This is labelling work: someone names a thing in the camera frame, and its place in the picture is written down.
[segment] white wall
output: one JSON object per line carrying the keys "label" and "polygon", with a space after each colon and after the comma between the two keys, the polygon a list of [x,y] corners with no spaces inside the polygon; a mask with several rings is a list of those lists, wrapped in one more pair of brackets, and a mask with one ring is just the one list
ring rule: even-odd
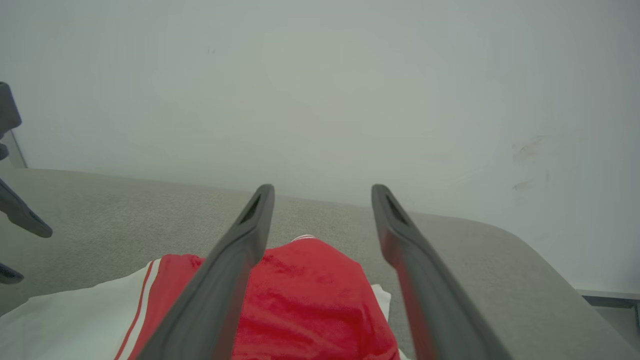
{"label": "white wall", "polygon": [[640,3],[22,0],[0,79],[30,167],[412,210],[640,292]]}

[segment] white cloth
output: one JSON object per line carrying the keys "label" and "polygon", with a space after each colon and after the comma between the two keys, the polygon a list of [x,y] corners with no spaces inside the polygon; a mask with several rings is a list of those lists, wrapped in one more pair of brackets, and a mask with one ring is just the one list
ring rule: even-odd
{"label": "white cloth", "polygon": [[[0,357],[114,360],[139,305],[141,318],[137,322],[144,322],[144,299],[157,275],[159,261],[153,264],[150,270],[147,265],[127,277],[92,288],[30,298],[0,317]],[[133,336],[137,336],[135,326],[129,338]],[[123,352],[119,358],[127,357]]]}
{"label": "white cloth", "polygon": [[378,301],[378,305],[380,305],[380,310],[385,315],[385,320],[389,321],[389,305],[391,304],[391,294],[382,290],[382,286],[375,284],[371,285],[371,290],[376,296],[376,300]]}

